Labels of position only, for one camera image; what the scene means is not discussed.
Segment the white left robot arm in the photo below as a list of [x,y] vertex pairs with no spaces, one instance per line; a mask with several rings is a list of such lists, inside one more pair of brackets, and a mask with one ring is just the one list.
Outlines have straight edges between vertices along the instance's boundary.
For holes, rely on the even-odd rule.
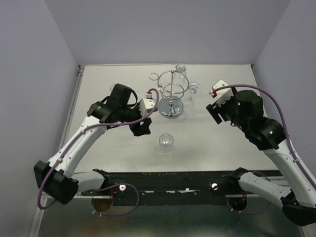
[[88,173],[75,174],[75,169],[91,146],[108,130],[128,126],[135,137],[149,135],[152,122],[150,115],[157,109],[159,99],[152,93],[159,92],[151,88],[143,99],[130,104],[131,95],[136,92],[123,84],[115,84],[111,94],[101,101],[93,103],[82,124],[71,139],[47,162],[38,161],[34,174],[39,188],[38,207],[41,195],[46,193],[54,201],[69,203],[76,194],[94,190],[99,195],[109,191],[106,172],[94,169]]

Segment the clear wine glass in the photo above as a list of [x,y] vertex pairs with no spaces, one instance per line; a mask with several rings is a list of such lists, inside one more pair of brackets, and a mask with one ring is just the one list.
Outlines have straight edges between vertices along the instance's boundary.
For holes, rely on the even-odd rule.
[[175,72],[174,72],[174,82],[175,83],[177,83],[181,86],[185,85],[185,83],[186,83],[186,79],[185,79],[186,70],[187,70],[187,67],[184,64],[176,65]]
[[158,141],[160,151],[165,155],[169,154],[174,142],[173,136],[171,134],[165,133],[159,137]]
[[186,99],[186,104],[193,104],[194,103],[194,96],[198,95],[202,92],[202,86],[198,82],[191,82],[188,86],[188,91],[190,95]]

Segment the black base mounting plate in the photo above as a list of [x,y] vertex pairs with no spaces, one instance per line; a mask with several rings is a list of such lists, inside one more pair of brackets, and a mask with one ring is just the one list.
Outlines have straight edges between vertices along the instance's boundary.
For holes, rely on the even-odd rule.
[[227,198],[246,200],[246,192],[229,182],[231,171],[108,173],[105,191],[82,196],[112,197],[115,206],[226,205]]

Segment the chrome wine glass rack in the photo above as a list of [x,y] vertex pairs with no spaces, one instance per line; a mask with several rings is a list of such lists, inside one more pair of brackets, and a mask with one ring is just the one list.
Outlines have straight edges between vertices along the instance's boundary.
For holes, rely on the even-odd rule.
[[162,74],[151,73],[149,79],[157,82],[161,99],[158,103],[158,112],[167,119],[179,118],[184,112],[182,98],[188,91],[189,80],[185,76],[186,83],[181,86],[174,82],[175,70],[165,71]]

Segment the left aluminium frame rail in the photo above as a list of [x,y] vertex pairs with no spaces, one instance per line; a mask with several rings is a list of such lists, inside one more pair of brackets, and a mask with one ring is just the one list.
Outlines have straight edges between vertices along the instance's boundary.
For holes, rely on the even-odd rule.
[[68,136],[69,136],[70,126],[71,126],[71,123],[72,123],[73,110],[74,110],[74,108],[76,106],[76,102],[77,102],[77,98],[78,98],[78,93],[79,93],[79,89],[80,89],[80,85],[81,85],[84,69],[85,69],[84,65],[79,65],[78,76],[77,76],[77,79],[76,79],[74,92],[73,92],[72,99],[71,99],[71,102],[70,102],[70,107],[69,107],[69,110],[68,110],[66,123],[65,123],[65,126],[64,126],[64,130],[63,130],[63,134],[62,134],[62,137],[61,137],[61,141],[60,141],[58,150],[61,150],[63,148],[63,146],[68,141],[67,139],[68,139]]

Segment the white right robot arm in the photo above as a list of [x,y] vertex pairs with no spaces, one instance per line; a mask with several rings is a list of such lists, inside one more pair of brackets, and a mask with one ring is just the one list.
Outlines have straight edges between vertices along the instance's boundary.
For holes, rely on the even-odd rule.
[[217,123],[230,121],[246,139],[262,151],[287,180],[289,187],[276,185],[257,177],[244,168],[229,175],[228,190],[259,195],[278,206],[298,226],[316,222],[316,179],[299,161],[286,140],[284,127],[264,116],[263,99],[252,90],[214,92],[216,102],[206,107]]

